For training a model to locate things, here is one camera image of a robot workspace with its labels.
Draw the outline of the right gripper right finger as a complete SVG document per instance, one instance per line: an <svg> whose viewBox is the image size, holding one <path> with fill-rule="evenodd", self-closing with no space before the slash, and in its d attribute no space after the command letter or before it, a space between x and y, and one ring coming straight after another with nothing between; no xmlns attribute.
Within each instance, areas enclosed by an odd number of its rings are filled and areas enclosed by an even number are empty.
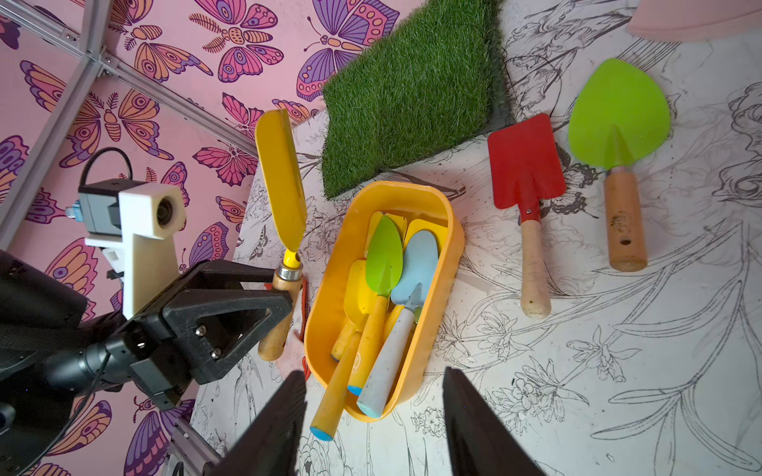
<svg viewBox="0 0 762 476"><path fill-rule="evenodd" d="M541 475L460 369L446 368L444 425L454 475Z"/></svg>

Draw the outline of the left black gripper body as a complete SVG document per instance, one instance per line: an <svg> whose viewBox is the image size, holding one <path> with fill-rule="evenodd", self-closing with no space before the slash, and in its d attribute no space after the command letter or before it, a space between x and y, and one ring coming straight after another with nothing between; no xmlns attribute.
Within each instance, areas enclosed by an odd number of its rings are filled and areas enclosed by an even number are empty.
<svg viewBox="0 0 762 476"><path fill-rule="evenodd" d="M162 308L180 291L180 277L105 342L104 353L110 360L102 377L103 388L111 390L133 382L167 410L176 406L190 383L196 381L173 342L172 329L161 317Z"/></svg>

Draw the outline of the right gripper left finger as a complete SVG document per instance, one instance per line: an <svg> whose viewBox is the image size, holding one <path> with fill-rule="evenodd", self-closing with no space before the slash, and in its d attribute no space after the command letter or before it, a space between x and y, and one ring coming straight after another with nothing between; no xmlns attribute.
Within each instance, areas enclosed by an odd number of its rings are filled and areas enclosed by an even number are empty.
<svg viewBox="0 0 762 476"><path fill-rule="evenodd" d="M202 475L295 475L306 402L305 374L292 372L238 443Z"/></svg>

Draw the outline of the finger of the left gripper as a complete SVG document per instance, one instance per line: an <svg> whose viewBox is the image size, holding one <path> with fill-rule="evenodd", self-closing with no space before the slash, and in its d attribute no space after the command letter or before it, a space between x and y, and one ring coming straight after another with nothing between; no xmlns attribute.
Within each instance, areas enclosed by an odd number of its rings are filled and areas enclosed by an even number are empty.
<svg viewBox="0 0 762 476"><path fill-rule="evenodd" d="M196 382L222 379L293 311L285 291L182 291L161 311Z"/></svg>
<svg viewBox="0 0 762 476"><path fill-rule="evenodd" d="M272 283L275 270L225 260L202 262L179 279L178 305L194 309L293 309L290 293Z"/></svg>

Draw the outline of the yellow plastic storage box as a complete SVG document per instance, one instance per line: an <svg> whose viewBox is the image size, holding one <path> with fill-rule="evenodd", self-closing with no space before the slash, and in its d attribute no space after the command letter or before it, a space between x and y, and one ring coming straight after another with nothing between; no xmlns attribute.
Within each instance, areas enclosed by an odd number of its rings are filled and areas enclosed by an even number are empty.
<svg viewBox="0 0 762 476"><path fill-rule="evenodd" d="M331 349L339 338L339 331L349 322L343 301L348 292L350 265L364 257L371 217L375 212L390 212L406 218L410 233L424 229L421 224L415 226L415 220L429 222L431 229L440 227L444 232L438 238L440 254L436 274L416 328L401 340L406 352L398 370L392 374L392 386L383 411L378 416L369 416L357 406L355 396L346 401L345 410L361 422L386 418L421 387L456 279L458 261L464 253L464 230L454 216L450 201L436 188L408 182L373 182L363 188L343 218L307 324L307 363L316 379L325 386L337 368Z"/></svg>

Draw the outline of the yellow shovel wooden handle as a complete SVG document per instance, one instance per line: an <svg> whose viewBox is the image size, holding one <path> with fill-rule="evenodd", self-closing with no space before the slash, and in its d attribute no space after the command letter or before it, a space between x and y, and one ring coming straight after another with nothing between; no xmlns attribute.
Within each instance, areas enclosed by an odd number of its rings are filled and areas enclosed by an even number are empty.
<svg viewBox="0 0 762 476"><path fill-rule="evenodd" d="M299 249L308 213L288 113L285 110L266 112L256 125L255 142L275 228L285 247L272 287L287 292L292 301L297 301L303 285Z"/></svg>

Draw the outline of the green trowel yellow handle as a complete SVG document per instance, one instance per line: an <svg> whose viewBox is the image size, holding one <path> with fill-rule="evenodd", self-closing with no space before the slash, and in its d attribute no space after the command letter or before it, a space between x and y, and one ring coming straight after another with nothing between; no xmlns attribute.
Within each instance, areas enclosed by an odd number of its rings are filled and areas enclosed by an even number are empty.
<svg viewBox="0 0 762 476"><path fill-rule="evenodd" d="M375 293L371 313L359 339L347 390L359 397L382 346L383 328L392 290L401 279L403 243L395 222L383 215L371 238L365 282Z"/></svg>

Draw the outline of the red shovel wooden handle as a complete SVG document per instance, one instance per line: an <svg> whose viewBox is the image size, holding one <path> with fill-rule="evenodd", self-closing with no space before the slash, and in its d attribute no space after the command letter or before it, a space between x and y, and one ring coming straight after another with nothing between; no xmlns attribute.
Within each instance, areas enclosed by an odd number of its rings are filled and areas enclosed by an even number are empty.
<svg viewBox="0 0 762 476"><path fill-rule="evenodd" d="M541 202L566 190L550 116L541 113L488 136L493 203L518 209L522 237L521 307L527 317L552 311L542 245Z"/></svg>

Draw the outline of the green trowel wooden handle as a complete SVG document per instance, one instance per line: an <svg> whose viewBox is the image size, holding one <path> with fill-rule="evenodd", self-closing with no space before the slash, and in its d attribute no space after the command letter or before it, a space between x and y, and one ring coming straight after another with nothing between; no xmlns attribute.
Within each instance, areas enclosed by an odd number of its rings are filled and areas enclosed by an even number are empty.
<svg viewBox="0 0 762 476"><path fill-rule="evenodd" d="M616 271L637 272L648 265L632 166L659 149L670 130L670 108L659 85L620 59L601 63L575 101L571 153L587 166L605 170L608 259Z"/></svg>

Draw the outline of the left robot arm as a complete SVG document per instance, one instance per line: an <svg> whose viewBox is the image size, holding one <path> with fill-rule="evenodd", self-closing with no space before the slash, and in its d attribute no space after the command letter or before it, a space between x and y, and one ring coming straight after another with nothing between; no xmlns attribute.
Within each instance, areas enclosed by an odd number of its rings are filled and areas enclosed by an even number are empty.
<svg viewBox="0 0 762 476"><path fill-rule="evenodd" d="M135 384L162 411L223 378L291 313L269 269L194 265L134 317L85 320L87 298L1 256L1 471L30 469L75 421L75 399Z"/></svg>

